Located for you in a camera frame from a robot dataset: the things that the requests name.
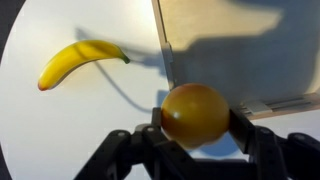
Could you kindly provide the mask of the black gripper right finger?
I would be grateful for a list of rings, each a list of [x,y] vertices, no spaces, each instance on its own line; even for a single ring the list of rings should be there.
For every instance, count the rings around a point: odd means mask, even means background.
[[[230,170],[236,180],[320,180],[320,142],[312,136],[295,132],[282,138],[236,109],[230,110],[229,133],[249,156]]]

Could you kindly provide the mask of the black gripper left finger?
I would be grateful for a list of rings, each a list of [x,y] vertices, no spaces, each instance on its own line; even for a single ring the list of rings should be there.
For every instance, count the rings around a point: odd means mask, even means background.
[[[154,108],[151,123],[138,125],[133,134],[110,132],[74,180],[124,180],[138,164],[152,180],[187,180],[185,156],[182,148],[161,132],[161,110]]]

